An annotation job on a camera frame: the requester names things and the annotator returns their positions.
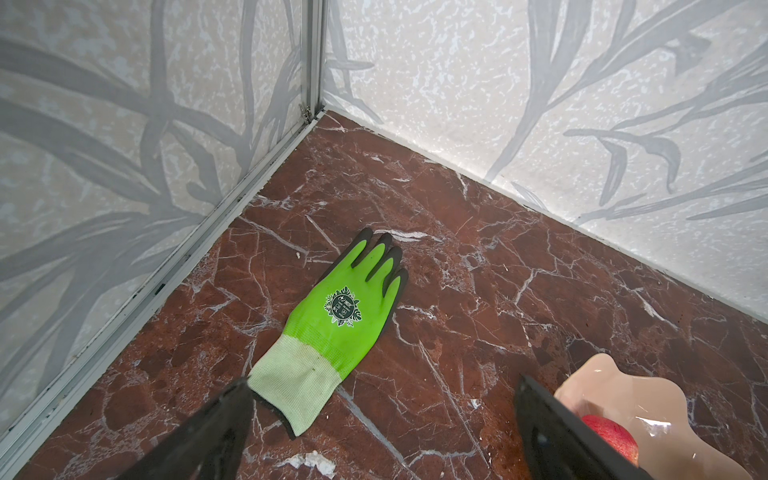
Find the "green glove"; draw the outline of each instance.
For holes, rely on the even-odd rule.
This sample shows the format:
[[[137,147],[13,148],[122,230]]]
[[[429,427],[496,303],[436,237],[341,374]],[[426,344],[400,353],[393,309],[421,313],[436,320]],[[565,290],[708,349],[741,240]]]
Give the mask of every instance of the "green glove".
[[[248,386],[283,413],[294,435],[312,425],[371,350],[408,282],[408,272],[398,270],[402,250],[390,248],[392,235],[363,256],[372,236],[369,228],[358,233],[248,375]]]

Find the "beige plate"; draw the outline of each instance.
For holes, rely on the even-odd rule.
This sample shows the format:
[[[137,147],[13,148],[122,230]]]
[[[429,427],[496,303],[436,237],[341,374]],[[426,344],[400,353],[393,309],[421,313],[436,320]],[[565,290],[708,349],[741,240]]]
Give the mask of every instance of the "beige plate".
[[[554,393],[573,413],[600,415],[632,434],[640,467],[655,480],[750,480],[746,470],[688,425],[685,395],[674,382],[622,373],[598,353]]]

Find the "red marble surface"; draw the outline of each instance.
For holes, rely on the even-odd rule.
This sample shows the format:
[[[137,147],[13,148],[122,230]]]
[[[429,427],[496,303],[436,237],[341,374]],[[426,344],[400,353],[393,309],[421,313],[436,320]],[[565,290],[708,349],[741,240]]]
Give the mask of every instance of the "red marble surface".
[[[768,325],[335,114],[17,478],[127,468],[248,372],[365,225],[405,251],[394,321],[305,435],[258,406],[241,478],[327,478],[313,451],[335,478],[527,478],[518,377],[554,391],[597,352],[675,381],[694,430],[768,478]]]

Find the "apple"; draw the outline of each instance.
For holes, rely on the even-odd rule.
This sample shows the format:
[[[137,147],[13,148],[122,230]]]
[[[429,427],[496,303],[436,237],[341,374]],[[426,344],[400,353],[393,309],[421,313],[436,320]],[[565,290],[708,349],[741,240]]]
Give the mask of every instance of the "apple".
[[[638,466],[637,442],[626,428],[597,415],[584,415],[581,420],[593,429],[603,440],[608,442],[617,452],[621,453],[632,465]]]

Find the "white textured wall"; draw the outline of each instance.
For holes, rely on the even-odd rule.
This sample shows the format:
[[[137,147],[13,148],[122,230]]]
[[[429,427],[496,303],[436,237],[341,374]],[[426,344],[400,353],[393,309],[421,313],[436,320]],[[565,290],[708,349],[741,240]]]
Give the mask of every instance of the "white textured wall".
[[[300,6],[0,4],[2,433],[300,121]]]
[[[326,103],[768,318],[768,4],[331,0]]]

